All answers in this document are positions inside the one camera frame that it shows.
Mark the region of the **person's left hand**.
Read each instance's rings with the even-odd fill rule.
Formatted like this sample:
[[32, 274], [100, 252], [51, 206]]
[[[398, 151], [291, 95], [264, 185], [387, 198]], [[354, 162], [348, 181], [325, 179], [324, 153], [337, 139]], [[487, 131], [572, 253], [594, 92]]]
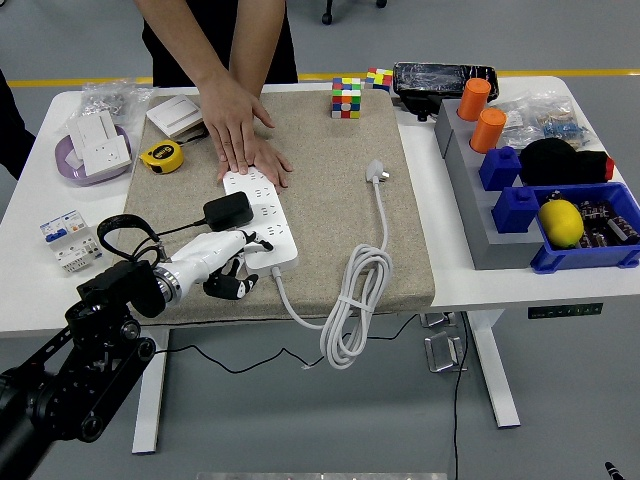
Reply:
[[221, 183], [228, 171], [246, 174], [250, 167], [255, 167], [274, 185], [277, 192], [287, 188], [287, 175], [293, 171], [293, 166], [287, 158], [261, 137], [255, 139], [254, 151], [252, 160], [238, 161], [235, 167], [230, 167], [227, 161], [220, 162], [217, 182]]

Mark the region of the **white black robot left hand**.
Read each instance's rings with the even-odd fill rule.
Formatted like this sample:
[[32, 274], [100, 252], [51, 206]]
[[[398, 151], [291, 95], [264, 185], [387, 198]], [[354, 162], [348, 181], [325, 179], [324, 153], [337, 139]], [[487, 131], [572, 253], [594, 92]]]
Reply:
[[244, 280], [236, 277], [245, 248], [251, 245], [267, 252], [274, 249], [255, 231], [210, 232], [198, 235], [169, 260], [159, 262], [154, 274], [166, 304], [181, 302], [195, 284], [201, 284], [211, 297], [242, 299], [258, 281], [256, 274]]

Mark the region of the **person's right hand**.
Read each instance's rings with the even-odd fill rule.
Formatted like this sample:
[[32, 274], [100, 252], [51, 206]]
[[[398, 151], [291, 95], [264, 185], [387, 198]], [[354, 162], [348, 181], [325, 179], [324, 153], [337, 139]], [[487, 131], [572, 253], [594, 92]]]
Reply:
[[227, 161], [252, 160], [255, 155], [254, 118], [272, 127], [272, 121], [260, 101], [245, 90], [229, 73], [208, 76], [196, 83], [200, 93], [202, 116], [216, 154], [218, 167]]

